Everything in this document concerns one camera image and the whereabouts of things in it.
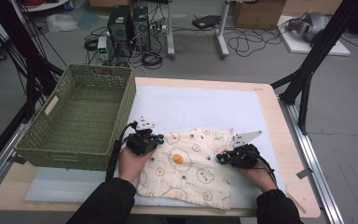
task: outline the white fabric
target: white fabric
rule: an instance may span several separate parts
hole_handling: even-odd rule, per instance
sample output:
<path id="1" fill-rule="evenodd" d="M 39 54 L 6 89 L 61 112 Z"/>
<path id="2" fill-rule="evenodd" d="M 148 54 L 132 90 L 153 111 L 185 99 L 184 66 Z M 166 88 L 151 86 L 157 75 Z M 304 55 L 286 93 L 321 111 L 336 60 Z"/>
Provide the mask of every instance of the white fabric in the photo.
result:
<path id="1" fill-rule="evenodd" d="M 195 129 L 165 134 L 164 140 L 142 171 L 137 192 L 229 209 L 231 169 L 215 155 L 229 150 L 230 134 Z"/>

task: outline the white desk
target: white desk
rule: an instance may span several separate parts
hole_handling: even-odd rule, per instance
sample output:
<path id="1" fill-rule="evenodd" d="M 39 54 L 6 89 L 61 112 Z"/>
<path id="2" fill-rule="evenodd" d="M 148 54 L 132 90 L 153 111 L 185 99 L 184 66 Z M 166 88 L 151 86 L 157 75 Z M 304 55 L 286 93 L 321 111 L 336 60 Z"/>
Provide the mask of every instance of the white desk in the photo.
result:
<path id="1" fill-rule="evenodd" d="M 258 96 L 268 128 L 270 142 L 274 148 L 287 196 L 291 198 L 301 217 L 318 217 L 321 214 L 307 177 L 299 179 L 296 174 L 304 169 L 292 135 L 287 127 L 276 95 L 270 85 L 162 78 L 136 78 L 137 85 L 207 88 L 217 90 L 252 91 Z M 24 200 L 34 179 L 36 167 L 30 163 L 14 163 L 0 185 L 0 210 L 9 211 L 71 211 L 80 203 L 34 203 Z M 135 205 L 133 214 L 177 215 L 177 216 L 230 216 L 253 217 L 253 209 L 230 209 L 228 211 L 206 207 L 169 207 Z"/>
<path id="2" fill-rule="evenodd" d="M 219 42 L 220 49 L 222 51 L 222 59 L 229 55 L 223 32 L 225 31 L 226 19 L 230 2 L 253 2 L 254 0 L 224 0 L 225 4 L 222 11 L 222 19 L 220 22 L 220 29 L 216 30 L 217 40 Z M 168 56 L 170 59 L 174 59 L 175 48 L 173 45 L 173 33 L 172 33 L 172 0 L 168 0 L 168 33 L 167 33 L 167 45 Z"/>

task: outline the electronic device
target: electronic device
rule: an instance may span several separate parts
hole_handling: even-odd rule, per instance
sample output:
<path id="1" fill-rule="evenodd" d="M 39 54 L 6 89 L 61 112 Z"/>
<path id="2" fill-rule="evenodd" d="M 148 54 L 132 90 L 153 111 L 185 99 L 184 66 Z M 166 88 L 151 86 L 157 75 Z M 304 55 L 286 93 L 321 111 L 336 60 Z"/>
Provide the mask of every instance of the electronic device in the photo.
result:
<path id="1" fill-rule="evenodd" d="M 290 20 L 287 23 L 287 31 L 296 31 L 307 42 L 312 43 L 314 38 L 326 27 L 330 18 L 321 12 L 304 13 L 300 18 Z"/>
<path id="2" fill-rule="evenodd" d="M 147 7 L 135 7 L 132 12 L 137 50 L 150 50 L 149 11 Z"/>
<path id="3" fill-rule="evenodd" d="M 98 54 L 100 56 L 100 60 L 103 62 L 109 61 L 110 51 L 111 49 L 109 48 L 107 36 L 98 37 Z"/>
<path id="4" fill-rule="evenodd" d="M 130 6 L 113 6 L 107 27 L 115 55 L 130 57 L 135 46 Z"/>
<path id="5" fill-rule="evenodd" d="M 252 144 L 246 144 L 240 147 L 234 147 L 234 150 L 225 151 L 222 154 L 216 155 L 216 160 L 222 165 L 228 164 L 234 168 L 254 169 L 259 161 L 261 161 L 268 170 L 272 180 L 276 184 L 276 177 L 274 170 L 269 166 L 269 163 L 260 156 L 257 147 Z"/>
<path id="6" fill-rule="evenodd" d="M 123 138 L 124 133 L 130 127 L 135 130 L 135 133 L 130 133 L 128 137 Z M 127 147 L 129 147 L 137 156 L 143 156 L 156 149 L 158 145 L 164 144 L 164 135 L 153 134 L 151 128 L 154 128 L 154 124 L 145 121 L 143 117 L 141 117 L 140 122 L 134 121 L 124 127 L 119 139 L 115 141 L 115 145 L 113 146 L 112 154 L 106 169 L 106 181 L 112 178 L 115 173 L 118 154 L 124 143 L 127 143 Z"/>
<path id="7" fill-rule="evenodd" d="M 215 25 L 219 24 L 221 18 L 221 16 L 206 16 L 193 20 L 192 23 L 200 30 L 203 30 L 209 27 L 214 27 Z"/>

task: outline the green wicker basket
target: green wicker basket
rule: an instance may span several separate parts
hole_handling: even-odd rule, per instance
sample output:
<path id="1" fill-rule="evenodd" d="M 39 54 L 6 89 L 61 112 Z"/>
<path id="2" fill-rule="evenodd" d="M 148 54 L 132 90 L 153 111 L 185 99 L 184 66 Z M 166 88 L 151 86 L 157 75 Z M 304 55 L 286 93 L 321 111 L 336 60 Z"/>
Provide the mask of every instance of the green wicker basket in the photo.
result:
<path id="1" fill-rule="evenodd" d="M 135 93 L 130 68 L 71 64 L 15 150 L 35 166 L 104 171 Z"/>

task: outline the aluminum frame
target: aluminum frame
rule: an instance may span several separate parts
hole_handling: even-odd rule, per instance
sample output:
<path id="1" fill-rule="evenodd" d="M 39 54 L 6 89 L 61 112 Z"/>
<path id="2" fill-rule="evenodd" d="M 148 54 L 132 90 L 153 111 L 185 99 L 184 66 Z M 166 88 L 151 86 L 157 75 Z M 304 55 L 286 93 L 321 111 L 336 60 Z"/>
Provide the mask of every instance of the aluminum frame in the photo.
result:
<path id="1" fill-rule="evenodd" d="M 4 176 L 5 172 L 11 166 L 12 161 L 10 158 L 17 156 L 17 152 L 14 151 L 14 146 L 19 142 L 20 138 L 24 135 L 27 128 L 26 124 L 21 124 L 16 132 L 11 136 L 10 140 L 7 142 L 6 146 L 0 153 L 0 179 Z"/>
<path id="2" fill-rule="evenodd" d="M 290 118 L 288 120 L 295 131 L 298 143 L 301 147 L 302 156 L 307 163 L 308 167 L 313 171 L 311 177 L 313 184 L 318 190 L 320 199 L 324 206 L 324 211 L 332 224 L 343 224 L 344 220 L 342 219 L 341 213 L 338 210 L 336 201 L 334 200 L 333 194 L 328 187 L 327 181 L 324 177 L 324 172 L 319 164 L 318 158 L 313 150 L 310 139 L 307 135 L 303 134 L 300 127 L 298 126 L 298 111 L 295 105 L 287 105 L 284 107 Z"/>

